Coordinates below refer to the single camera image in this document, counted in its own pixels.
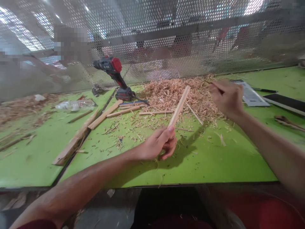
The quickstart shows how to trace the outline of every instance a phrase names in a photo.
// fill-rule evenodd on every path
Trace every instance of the water bottle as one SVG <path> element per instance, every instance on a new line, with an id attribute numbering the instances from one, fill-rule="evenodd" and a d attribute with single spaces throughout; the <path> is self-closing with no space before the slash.
<path id="1" fill-rule="evenodd" d="M 90 110 L 93 109 L 96 104 L 92 100 L 77 100 L 77 101 L 66 101 L 55 106 L 57 110 Z"/>

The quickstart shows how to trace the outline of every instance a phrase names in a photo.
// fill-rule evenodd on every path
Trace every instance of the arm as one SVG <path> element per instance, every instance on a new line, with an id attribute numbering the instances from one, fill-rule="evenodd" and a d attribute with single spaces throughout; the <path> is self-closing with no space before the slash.
<path id="1" fill-rule="evenodd" d="M 162 149 L 166 152 L 164 155 L 171 156 L 177 142 L 174 134 L 173 127 L 156 130 L 137 147 L 96 163 L 71 176 L 35 200 L 10 229 L 18 228 L 37 219 L 50 220 L 55 223 L 57 228 L 61 228 L 73 213 L 87 204 L 109 180 L 121 171 L 140 160 L 154 159 Z"/>
<path id="2" fill-rule="evenodd" d="M 210 92 L 219 110 L 242 128 L 279 181 L 304 201 L 305 152 L 243 110 L 241 85 L 225 81 L 213 82 Z"/>

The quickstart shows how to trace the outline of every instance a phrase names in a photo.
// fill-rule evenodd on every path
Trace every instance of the black phone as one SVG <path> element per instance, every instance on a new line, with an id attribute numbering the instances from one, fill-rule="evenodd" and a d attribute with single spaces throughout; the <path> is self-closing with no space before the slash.
<path id="1" fill-rule="evenodd" d="M 285 108 L 287 110 L 305 116 L 305 102 L 295 100 L 277 93 L 265 95 L 263 96 L 263 99 L 266 102 L 272 103 L 279 107 Z"/>

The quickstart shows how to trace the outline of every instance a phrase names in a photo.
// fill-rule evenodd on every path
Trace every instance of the green table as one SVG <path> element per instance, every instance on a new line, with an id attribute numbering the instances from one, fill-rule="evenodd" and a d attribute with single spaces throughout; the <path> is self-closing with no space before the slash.
<path id="1" fill-rule="evenodd" d="M 281 68 L 275 70 L 257 71 L 243 74 L 222 76 L 231 79 L 242 78 L 253 87 L 278 90 L 280 94 L 299 100 L 305 99 L 305 71 L 297 67 Z M 301 148 L 305 149 L 305 133 L 282 126 L 274 121 L 274 115 L 284 115 L 289 120 L 305 127 L 305 120 L 282 108 L 271 106 L 268 108 L 245 107 L 245 110 L 268 125 L 278 134 L 286 137 Z M 132 114 L 124 114 L 122 119 L 106 119 L 85 140 L 81 149 L 88 151 L 87 155 L 77 154 L 61 181 L 73 174 L 89 167 L 99 161 L 108 159 L 122 153 L 136 145 L 131 137 L 137 134 L 146 138 L 153 130 L 149 128 L 131 128 Z M 109 135 L 102 135 L 105 128 L 118 121 L 119 131 Z M 140 120 L 147 125 L 149 119 Z M 173 157 L 156 162 L 142 162 L 133 168 L 121 173 L 112 180 L 108 188 L 163 185 L 165 184 L 195 184 L 195 183 L 221 183 L 221 182 L 266 182 L 276 181 L 276 177 L 260 156 L 254 145 L 244 135 L 242 130 L 231 121 L 218 122 L 218 128 L 205 128 L 200 126 L 194 117 L 185 118 L 185 123 L 178 127 L 189 129 L 193 126 L 194 132 L 176 130 L 178 145 Z M 218 134 L 223 135 L 226 147 L 221 145 Z M 112 147 L 118 137 L 124 135 L 123 148 Z"/>
<path id="2" fill-rule="evenodd" d="M 113 89 L 98 98 L 95 98 L 92 92 L 71 94 L 62 96 L 59 101 L 77 100 L 83 94 L 87 98 L 94 98 L 94 101 L 99 105 L 98 108 L 101 109 L 112 92 Z M 39 115 L 49 110 L 50 107 L 45 107 Z M 26 145 L 28 140 L 23 140 L 0 152 L 0 188 L 51 186 L 62 170 L 61 166 L 52 165 L 52 162 L 90 116 L 90 114 L 86 115 L 74 123 L 67 124 L 68 121 L 80 114 L 80 112 L 66 113 L 63 111 L 53 113 L 52 118 L 48 119 L 42 126 L 35 130 L 28 130 L 28 133 L 34 132 L 36 134 L 30 144 Z M 17 128 L 24 128 L 37 117 L 38 115 L 28 116 L 8 123 L 8 127 L 0 132 L 0 138 L 7 136 Z"/>

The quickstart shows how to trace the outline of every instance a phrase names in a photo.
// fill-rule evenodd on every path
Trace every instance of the perforated metal sheet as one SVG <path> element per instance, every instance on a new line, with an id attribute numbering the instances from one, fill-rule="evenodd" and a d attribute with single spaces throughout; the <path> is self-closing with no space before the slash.
<path id="1" fill-rule="evenodd" d="M 115 86 L 91 66 L 106 55 L 121 60 L 129 85 L 289 66 L 305 53 L 304 9 L 301 0 L 4 0 L 0 101 Z"/>

